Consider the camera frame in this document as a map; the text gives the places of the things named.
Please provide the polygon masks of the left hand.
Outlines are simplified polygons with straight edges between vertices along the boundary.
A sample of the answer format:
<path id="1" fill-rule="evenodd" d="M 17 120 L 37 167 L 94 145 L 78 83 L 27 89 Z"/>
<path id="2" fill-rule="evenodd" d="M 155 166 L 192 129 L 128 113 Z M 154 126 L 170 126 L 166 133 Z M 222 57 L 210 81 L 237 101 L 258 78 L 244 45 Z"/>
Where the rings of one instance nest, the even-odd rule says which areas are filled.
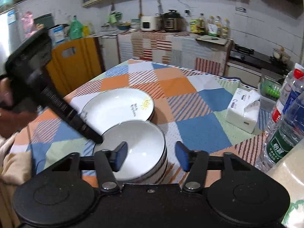
<path id="1" fill-rule="evenodd" d="M 8 78 L 1 79 L 1 101 L 6 105 L 13 105 L 12 92 Z M 15 132 L 26 127 L 30 122 L 36 119 L 36 112 L 14 113 L 1 109 L 1 137 L 8 139 Z"/>

